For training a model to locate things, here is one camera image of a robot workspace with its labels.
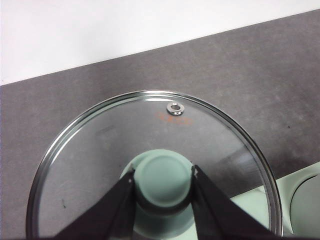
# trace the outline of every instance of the glass lid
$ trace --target glass lid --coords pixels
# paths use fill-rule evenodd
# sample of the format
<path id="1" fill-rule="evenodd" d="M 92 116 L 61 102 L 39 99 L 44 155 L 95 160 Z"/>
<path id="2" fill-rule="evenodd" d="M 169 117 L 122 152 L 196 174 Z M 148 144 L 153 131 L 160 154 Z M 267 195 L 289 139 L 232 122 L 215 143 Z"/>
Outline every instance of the glass lid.
<path id="1" fill-rule="evenodd" d="M 130 161 L 151 150 L 172 151 L 198 165 L 234 203 L 282 233 L 275 179 L 234 120 L 185 94 L 139 91 L 93 106 L 55 139 L 32 184 L 27 237 L 56 235 L 98 202 Z M 188 227 L 189 239 L 197 239 L 194 223 Z M 133 239 L 146 238 L 135 233 Z"/>

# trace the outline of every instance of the dark gray surface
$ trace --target dark gray surface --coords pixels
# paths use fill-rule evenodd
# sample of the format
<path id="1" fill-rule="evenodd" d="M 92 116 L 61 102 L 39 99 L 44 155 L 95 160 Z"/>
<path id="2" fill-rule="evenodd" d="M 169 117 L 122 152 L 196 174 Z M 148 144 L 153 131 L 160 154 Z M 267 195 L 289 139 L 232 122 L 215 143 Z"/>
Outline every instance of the dark gray surface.
<path id="1" fill-rule="evenodd" d="M 318 162 L 319 75 L 316 10 L 1 87 L 2 237 L 25 235 L 32 180 L 55 136 L 128 91 L 172 90 L 216 105 L 256 140 L 278 178 Z"/>

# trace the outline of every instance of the metal rim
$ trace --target metal rim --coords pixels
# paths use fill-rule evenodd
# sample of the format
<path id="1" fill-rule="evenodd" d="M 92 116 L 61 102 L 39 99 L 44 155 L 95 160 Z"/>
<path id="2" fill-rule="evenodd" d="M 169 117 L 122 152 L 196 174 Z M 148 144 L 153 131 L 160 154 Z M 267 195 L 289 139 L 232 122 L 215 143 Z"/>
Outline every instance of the metal rim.
<path id="1" fill-rule="evenodd" d="M 213 106 L 212 104 L 201 100 L 199 98 L 184 94 L 184 93 L 177 93 L 171 91 L 163 91 L 163 90 L 143 90 L 143 91 L 134 91 L 129 93 L 124 93 L 118 96 L 114 96 L 112 98 L 106 99 L 93 107 L 89 108 L 84 113 L 80 114 L 77 118 L 75 118 L 66 128 L 62 130 L 62 132 L 56 137 L 53 143 L 50 145 L 48 150 L 46 151 L 41 163 L 38 166 L 36 171 L 35 177 L 32 182 L 28 203 L 27 203 L 27 211 L 26 211 L 26 237 L 27 239 L 34 238 L 35 231 L 37 229 L 37 224 L 34 224 L 34 216 L 35 206 L 39 203 L 39 199 L 37 199 L 38 190 L 41 189 L 41 180 L 46 176 L 47 170 L 50 165 L 54 162 L 52 156 L 55 156 L 57 152 L 59 152 L 60 147 L 65 144 L 65 139 L 72 133 L 76 126 L 80 127 L 85 122 L 83 120 L 87 119 L 91 114 L 98 112 L 99 110 L 111 106 L 119 101 L 125 101 L 136 97 L 176 97 L 182 98 L 189 101 L 192 101 L 196 104 L 199 104 L 216 114 L 218 114 L 222 119 L 227 121 L 252 147 L 252 150 L 257 155 L 262 164 L 263 169 L 266 173 L 267 181 L 270 184 L 270 189 L 267 189 L 268 194 L 273 196 L 273 204 L 269 202 L 269 197 L 267 197 L 268 201 L 268 209 L 269 209 L 269 228 L 270 230 L 275 233 L 276 235 L 282 236 L 283 235 L 283 223 L 282 223 L 282 207 L 280 201 L 280 195 L 278 191 L 278 187 L 276 184 L 275 177 L 270 169 L 266 158 L 264 157 L 263 153 L 259 149 L 256 142 L 249 136 L 249 134 L 241 127 L 235 120 L 233 120 L 230 116 L 224 113 L 222 110 L 218 109 L 217 107 Z M 271 206 L 274 205 L 273 212 L 270 212 Z"/>

